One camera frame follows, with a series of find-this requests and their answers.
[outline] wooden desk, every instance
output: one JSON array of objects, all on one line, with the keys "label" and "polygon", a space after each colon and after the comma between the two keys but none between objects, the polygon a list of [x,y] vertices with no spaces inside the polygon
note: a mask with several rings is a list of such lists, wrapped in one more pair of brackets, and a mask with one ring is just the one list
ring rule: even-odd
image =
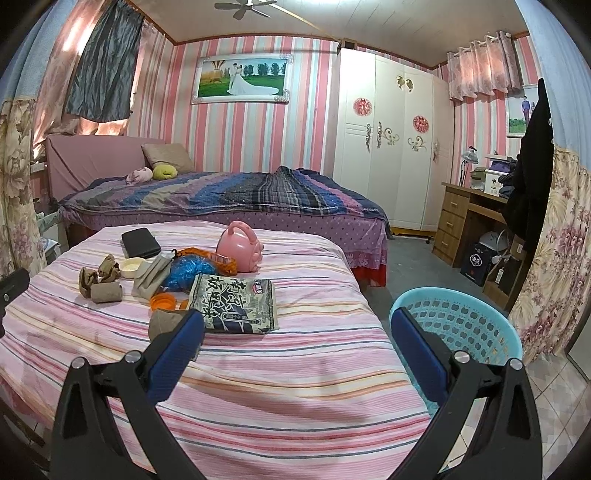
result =
[{"label": "wooden desk", "polygon": [[[480,240],[490,231],[500,232],[507,228],[502,210],[507,201],[495,195],[443,183],[446,188],[439,225],[435,234],[433,254],[453,268],[460,268],[466,255],[466,249]],[[491,269],[483,287],[483,292],[504,310],[513,307],[521,290],[525,276],[531,265],[532,255],[526,255],[521,262],[519,273],[511,291],[507,295],[497,283],[496,265]]]}]

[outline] pink plastic toy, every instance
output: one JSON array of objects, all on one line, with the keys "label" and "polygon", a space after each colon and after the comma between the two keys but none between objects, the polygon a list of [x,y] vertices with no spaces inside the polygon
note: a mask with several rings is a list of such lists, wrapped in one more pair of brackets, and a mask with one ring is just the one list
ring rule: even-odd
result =
[{"label": "pink plastic toy", "polygon": [[235,259],[238,271],[247,273],[258,271],[263,248],[247,223],[234,220],[217,243],[216,253]]}]

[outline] dark gray curtain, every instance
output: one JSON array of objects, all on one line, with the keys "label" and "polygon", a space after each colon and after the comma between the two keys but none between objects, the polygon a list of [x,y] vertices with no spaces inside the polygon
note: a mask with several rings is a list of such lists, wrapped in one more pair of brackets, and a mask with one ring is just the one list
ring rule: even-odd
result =
[{"label": "dark gray curtain", "polygon": [[144,16],[112,0],[92,31],[70,84],[65,113],[98,123],[129,118]]}]

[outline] yellow plush toy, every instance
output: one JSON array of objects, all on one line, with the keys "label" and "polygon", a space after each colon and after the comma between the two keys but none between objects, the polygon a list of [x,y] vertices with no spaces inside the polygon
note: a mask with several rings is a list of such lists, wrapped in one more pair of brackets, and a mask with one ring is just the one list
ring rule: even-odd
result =
[{"label": "yellow plush toy", "polygon": [[152,177],[154,180],[169,180],[178,175],[177,169],[167,163],[157,164],[152,172],[154,173]]}]

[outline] metal screw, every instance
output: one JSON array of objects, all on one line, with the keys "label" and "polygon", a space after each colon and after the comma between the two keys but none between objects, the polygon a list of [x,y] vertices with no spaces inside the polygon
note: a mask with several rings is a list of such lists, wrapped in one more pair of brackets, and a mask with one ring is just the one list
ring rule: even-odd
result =
[{"label": "metal screw", "polygon": [[142,358],[142,354],[137,350],[132,350],[125,354],[125,361],[129,364],[136,363],[140,358]]},{"label": "metal screw", "polygon": [[466,364],[470,361],[470,355],[466,352],[462,352],[461,350],[454,353],[453,357],[456,359],[456,362],[461,364]]},{"label": "metal screw", "polygon": [[81,356],[77,356],[74,360],[72,360],[72,368],[82,368],[84,366],[84,364],[86,363],[86,360],[84,360],[84,358],[82,358]]},{"label": "metal screw", "polygon": [[523,368],[523,363],[518,358],[512,358],[509,360],[509,366],[513,370],[521,370]]}]

